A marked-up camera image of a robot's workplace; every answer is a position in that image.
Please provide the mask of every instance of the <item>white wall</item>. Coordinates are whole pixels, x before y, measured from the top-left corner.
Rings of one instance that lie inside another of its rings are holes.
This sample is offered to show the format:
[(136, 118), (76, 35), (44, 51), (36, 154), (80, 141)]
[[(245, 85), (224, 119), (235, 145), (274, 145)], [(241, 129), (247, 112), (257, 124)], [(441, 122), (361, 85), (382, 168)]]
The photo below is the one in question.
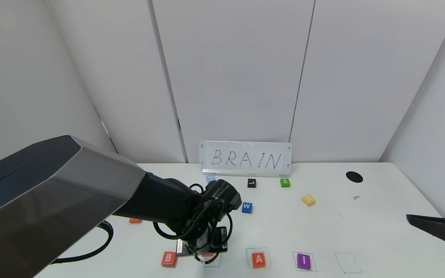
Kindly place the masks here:
[(445, 40), (382, 161), (394, 162), (445, 216)]
[(445, 0), (317, 0), (294, 162), (375, 162), (445, 36)]
[(288, 142), (313, 0), (155, 0), (189, 162), (201, 140)]
[(46, 2), (0, 0), (0, 159), (63, 134), (114, 150)]
[(50, 0), (118, 153), (185, 162), (148, 0)]

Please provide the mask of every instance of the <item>blue letter block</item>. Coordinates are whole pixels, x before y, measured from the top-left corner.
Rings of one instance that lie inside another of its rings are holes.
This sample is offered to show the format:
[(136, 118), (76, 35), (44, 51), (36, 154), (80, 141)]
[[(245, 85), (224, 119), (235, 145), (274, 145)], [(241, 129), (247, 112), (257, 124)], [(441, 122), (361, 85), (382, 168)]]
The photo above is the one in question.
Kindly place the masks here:
[(243, 203), (241, 212), (242, 213), (252, 213), (252, 203)]

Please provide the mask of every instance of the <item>tabletop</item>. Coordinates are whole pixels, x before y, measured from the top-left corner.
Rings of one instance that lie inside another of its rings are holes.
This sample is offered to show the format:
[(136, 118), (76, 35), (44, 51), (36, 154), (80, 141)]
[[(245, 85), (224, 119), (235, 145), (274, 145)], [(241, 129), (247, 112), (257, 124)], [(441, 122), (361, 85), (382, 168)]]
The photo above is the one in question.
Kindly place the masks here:
[[(186, 185), (206, 183), (198, 164), (139, 166)], [(363, 182), (350, 181), (349, 171)], [(163, 254), (175, 251), (176, 241), (157, 235), (150, 222), (132, 225), (111, 216), (114, 237), (106, 250), (88, 260), (50, 265), (37, 277), (445, 277), (445, 242), (406, 221), (406, 214), (440, 215), (391, 163), (293, 164), (289, 188), (281, 188), (279, 178), (256, 177), (256, 188), (248, 188), (244, 176), (216, 178), (231, 183), (253, 211), (242, 213), (240, 207), (230, 213), (228, 252), (212, 264), (183, 257), (175, 268), (164, 268)], [(306, 194), (316, 199), (314, 205), (302, 202)], [(219, 225), (228, 227), (228, 219)], [(62, 257), (95, 250), (106, 238), (103, 230), (93, 229)], [(265, 252), (267, 268), (249, 268), (253, 250)], [(311, 256), (310, 271), (296, 267), (297, 253)]]

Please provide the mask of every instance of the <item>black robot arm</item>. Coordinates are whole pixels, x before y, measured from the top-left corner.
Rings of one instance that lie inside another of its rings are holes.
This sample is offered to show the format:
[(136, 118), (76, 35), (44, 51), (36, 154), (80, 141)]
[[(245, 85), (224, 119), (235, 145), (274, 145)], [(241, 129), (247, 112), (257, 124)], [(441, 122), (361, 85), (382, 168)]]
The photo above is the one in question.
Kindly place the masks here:
[(223, 180), (199, 193), (72, 136), (35, 143), (0, 160), (0, 277), (35, 276), (111, 214), (153, 221), (191, 254), (219, 253), (217, 222), (240, 204)]

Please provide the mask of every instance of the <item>square outline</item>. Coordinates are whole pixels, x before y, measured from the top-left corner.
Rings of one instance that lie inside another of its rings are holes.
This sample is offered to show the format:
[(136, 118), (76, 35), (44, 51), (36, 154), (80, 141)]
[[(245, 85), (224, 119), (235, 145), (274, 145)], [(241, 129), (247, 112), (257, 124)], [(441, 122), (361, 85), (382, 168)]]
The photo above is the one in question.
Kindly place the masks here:
[[(294, 252), (291, 252), (291, 253), (293, 253), (293, 262), (295, 262), (295, 268), (296, 268), (296, 271), (310, 271), (310, 272), (318, 272), (317, 271), (317, 267), (316, 267), (316, 264), (315, 264), (315, 260), (314, 260), (314, 254), (313, 253), (307, 253), (307, 252), (296, 252), (296, 251), (294, 251)], [(311, 260), (311, 262), (312, 262), (312, 265), (314, 266), (314, 269), (315, 270), (306, 270), (306, 269), (301, 269), (301, 268), (298, 268), (298, 264), (297, 264), (297, 262), (296, 262), (296, 255), (298, 255), (298, 254), (304, 254), (304, 255), (309, 255), (310, 256), (310, 260)]]
[[(357, 267), (360, 270), (360, 272), (346, 272), (346, 271), (344, 271), (343, 267), (339, 263), (339, 258), (338, 258), (337, 254), (351, 254), (351, 255), (353, 255), (353, 259), (355, 259), (355, 263), (357, 264)], [(362, 268), (360, 267), (360, 264), (358, 264), (358, 262), (357, 262), (357, 257), (355, 256), (354, 253), (351, 253), (351, 252), (335, 252), (334, 256), (336, 256), (336, 261), (338, 261), (339, 267), (341, 268), (341, 270), (343, 271), (344, 274), (346, 274), (346, 273), (362, 273), (363, 272)]]
[[(265, 249), (264, 255), (267, 253), (267, 260), (269, 261), (269, 267), (263, 267), (263, 268), (252, 268), (252, 267), (250, 267), (250, 261), (248, 260), (248, 251), (249, 250), (255, 250), (255, 249)], [(245, 254), (246, 254), (246, 257), (247, 257), (247, 264), (248, 264), (248, 268), (249, 269), (270, 269), (270, 267), (271, 267), (270, 255), (269, 255), (269, 250), (267, 250), (266, 247), (245, 248)]]
[(221, 262), (222, 261), (223, 261), (223, 255), (219, 254), (219, 264), (217, 266), (215, 264), (204, 264), (204, 268), (218, 268), (218, 267), (221, 267)]

